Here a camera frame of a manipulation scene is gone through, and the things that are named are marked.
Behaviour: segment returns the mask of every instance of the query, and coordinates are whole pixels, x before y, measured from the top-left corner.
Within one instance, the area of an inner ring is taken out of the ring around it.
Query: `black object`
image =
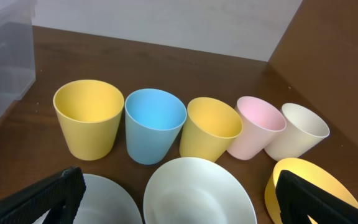
[[[48,210],[43,224],[73,223],[85,189],[81,169],[65,169],[2,199],[0,224],[31,224]]]
[[[358,209],[289,170],[280,173],[276,196],[283,224],[358,224]]]

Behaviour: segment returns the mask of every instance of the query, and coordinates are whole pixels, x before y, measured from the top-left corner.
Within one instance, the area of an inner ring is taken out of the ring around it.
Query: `translucent storage box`
[[[0,117],[35,81],[32,1],[0,0]]]

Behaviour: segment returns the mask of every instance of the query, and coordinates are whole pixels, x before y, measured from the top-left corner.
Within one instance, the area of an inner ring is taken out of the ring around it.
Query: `dark brown table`
[[[159,88],[184,104],[210,96],[234,106],[240,96],[252,95],[277,108],[294,102],[316,111],[265,62],[41,27],[34,27],[34,45],[37,81],[0,125],[0,199],[76,165],[123,186],[142,211],[150,176],[163,163],[179,157],[177,139],[162,162],[152,166],[134,162],[126,151],[124,121],[106,157],[92,162],[73,157],[52,105],[55,91],[73,80],[106,81],[125,97],[140,88]],[[302,158],[330,172],[358,200],[358,148],[328,124],[330,137]],[[244,186],[258,222],[271,223],[264,190],[275,161],[264,151],[249,161],[225,152],[216,163]]]

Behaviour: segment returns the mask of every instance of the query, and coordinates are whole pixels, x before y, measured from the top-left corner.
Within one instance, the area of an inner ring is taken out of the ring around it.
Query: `light blue cup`
[[[185,123],[185,105],[174,95],[156,89],[131,93],[125,101],[127,150],[133,160],[160,162]]]

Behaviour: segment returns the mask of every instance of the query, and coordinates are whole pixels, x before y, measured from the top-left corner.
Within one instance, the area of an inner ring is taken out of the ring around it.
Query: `white plate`
[[[98,175],[84,174],[86,191],[74,224],[142,224],[132,197],[117,183]],[[46,214],[35,224],[42,224]]]
[[[256,224],[252,202],[228,171],[205,159],[183,157],[158,168],[147,184],[146,224]]]

